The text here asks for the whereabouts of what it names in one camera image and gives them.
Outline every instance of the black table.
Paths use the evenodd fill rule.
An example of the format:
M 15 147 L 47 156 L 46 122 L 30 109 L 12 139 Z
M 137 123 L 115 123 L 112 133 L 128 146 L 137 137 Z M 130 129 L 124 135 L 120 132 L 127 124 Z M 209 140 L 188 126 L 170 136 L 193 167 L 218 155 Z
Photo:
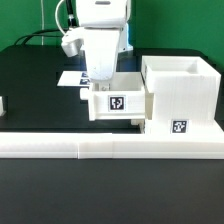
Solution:
M 142 52 L 200 54 L 151 49 L 135 57 Z M 128 121 L 86 121 L 79 89 L 56 87 L 64 68 L 85 68 L 73 59 L 55 47 L 1 52 L 0 95 L 8 97 L 1 131 L 137 133 Z M 118 70 L 139 66 L 128 56 Z M 223 208 L 223 160 L 0 160 L 1 224 L 221 224 Z

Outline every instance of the white container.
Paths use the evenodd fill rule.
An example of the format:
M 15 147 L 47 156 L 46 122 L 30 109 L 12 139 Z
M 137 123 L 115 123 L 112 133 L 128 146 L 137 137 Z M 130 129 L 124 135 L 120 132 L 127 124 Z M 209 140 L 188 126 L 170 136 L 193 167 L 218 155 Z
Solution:
M 212 134 L 221 78 L 215 69 L 200 57 L 144 56 L 142 74 L 153 94 L 147 133 Z
M 81 99 L 88 98 L 89 119 L 145 119 L 145 88 L 141 73 L 115 73 L 110 91 L 99 91 L 91 83 L 81 91 Z

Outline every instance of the white plastic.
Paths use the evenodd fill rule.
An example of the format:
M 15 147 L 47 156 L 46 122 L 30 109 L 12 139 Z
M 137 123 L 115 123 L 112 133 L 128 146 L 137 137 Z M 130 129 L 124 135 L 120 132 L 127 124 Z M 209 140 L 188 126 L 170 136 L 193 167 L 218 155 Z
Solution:
M 130 11 L 130 0 L 76 0 L 79 25 L 83 27 L 122 28 Z
M 4 114 L 4 108 L 3 108 L 3 99 L 2 96 L 0 96 L 0 116 Z
M 149 93 L 153 94 L 147 133 L 172 133 L 172 123 L 177 121 L 177 131 L 181 122 L 187 122 L 186 133 L 215 134 L 210 128 L 216 125 L 221 76 L 208 63 L 199 57 L 144 56 L 142 73 Z
M 109 82 L 116 72 L 120 33 L 119 29 L 85 29 L 86 66 L 92 82 Z
M 0 133 L 0 158 L 224 159 L 224 134 Z
M 88 92 L 89 119 L 145 119 L 145 88 L 141 73 L 115 73 L 110 91 L 91 83 Z

